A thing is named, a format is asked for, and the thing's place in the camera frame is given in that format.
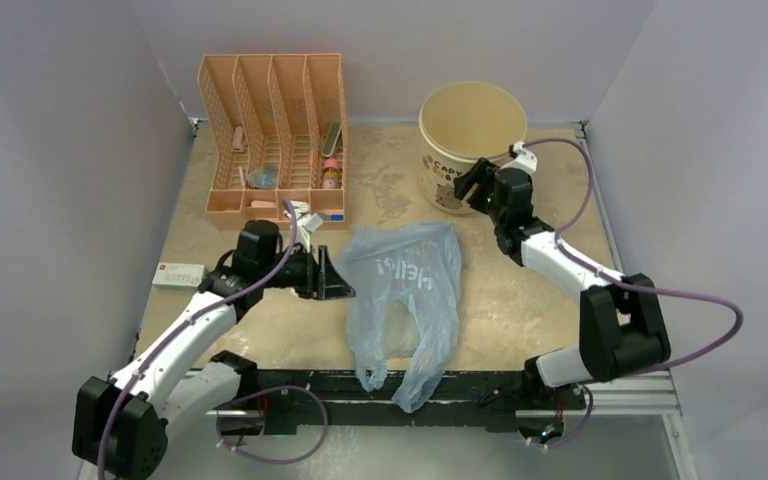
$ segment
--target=wall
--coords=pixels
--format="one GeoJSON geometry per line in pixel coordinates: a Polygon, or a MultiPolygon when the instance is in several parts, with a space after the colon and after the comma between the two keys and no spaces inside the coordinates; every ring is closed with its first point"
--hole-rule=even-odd
{"type": "Polygon", "coordinates": [[[0,0],[0,478],[74,478],[134,345],[188,122],[125,0],[0,0]]]}
{"type": "Polygon", "coordinates": [[[344,54],[350,116],[415,121],[458,80],[514,94],[532,121],[590,118],[655,0],[132,0],[187,112],[206,53],[344,54]]]}
{"type": "MultiPolygon", "coordinates": [[[[626,269],[746,312],[674,371],[700,478],[768,478],[768,2],[658,2],[588,135],[626,269]]],[[[731,322],[663,308],[675,354],[731,322]]]]}

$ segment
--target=blue plastic bag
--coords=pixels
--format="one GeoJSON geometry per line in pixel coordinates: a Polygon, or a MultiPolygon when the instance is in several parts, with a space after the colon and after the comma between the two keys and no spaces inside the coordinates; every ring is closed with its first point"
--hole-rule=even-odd
{"type": "Polygon", "coordinates": [[[412,351],[392,400],[407,413],[417,410],[440,383],[458,341],[461,250],[454,227],[357,228],[337,269],[357,291],[349,300],[346,340],[358,380],[368,392],[381,388],[387,359],[412,351]],[[394,322],[402,331],[394,331],[394,322]],[[418,332],[418,343],[405,328],[418,332]]]}

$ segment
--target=gray floor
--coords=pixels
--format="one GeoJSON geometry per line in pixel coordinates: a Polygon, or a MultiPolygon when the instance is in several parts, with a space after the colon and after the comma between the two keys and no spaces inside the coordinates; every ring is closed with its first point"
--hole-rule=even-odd
{"type": "MultiPolygon", "coordinates": [[[[206,417],[170,446],[152,479],[677,479],[660,417],[594,417],[575,441],[543,453],[518,435],[478,428],[333,427],[313,457],[289,466],[257,463],[216,448],[206,417]]],[[[271,457],[303,453],[319,429],[296,436],[247,439],[271,457]]]]}

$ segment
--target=pink eraser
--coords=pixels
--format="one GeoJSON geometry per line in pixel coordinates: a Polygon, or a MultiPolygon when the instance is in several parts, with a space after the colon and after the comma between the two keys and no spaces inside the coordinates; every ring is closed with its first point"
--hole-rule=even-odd
{"type": "Polygon", "coordinates": [[[234,138],[231,140],[231,149],[243,149],[243,127],[237,127],[234,129],[234,138]]]}

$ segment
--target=beige tabletop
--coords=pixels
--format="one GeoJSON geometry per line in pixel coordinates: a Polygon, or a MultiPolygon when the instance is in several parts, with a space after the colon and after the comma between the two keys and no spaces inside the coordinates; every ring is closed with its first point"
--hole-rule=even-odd
{"type": "MultiPolygon", "coordinates": [[[[452,222],[463,257],[458,308],[460,334],[449,369],[513,370],[523,361],[578,340],[578,307],[551,283],[502,255],[485,215],[452,216],[437,210],[420,194],[416,179],[423,142],[417,127],[351,127],[348,161],[350,227],[392,229],[417,221],[452,222]]],[[[570,129],[528,130],[528,139],[565,137],[570,129]]],[[[535,147],[540,160],[534,175],[536,214],[560,226],[577,210],[587,187],[584,163],[568,145],[535,147]]],[[[205,214],[207,192],[216,167],[216,143],[209,126],[195,140],[186,178],[162,260],[212,267],[236,245],[238,232],[220,232],[205,214]]],[[[317,232],[316,245],[328,245],[336,259],[352,238],[351,229],[317,232]]],[[[596,206],[591,202],[564,238],[582,253],[610,265],[610,255],[596,206]]],[[[192,291],[152,288],[137,344],[141,353],[178,315],[192,291]]],[[[230,350],[263,368],[351,369],[345,339],[346,301],[301,300],[286,290],[267,290],[231,331],[217,340],[196,363],[230,350]]],[[[405,368],[405,360],[390,362],[405,368]]]]}

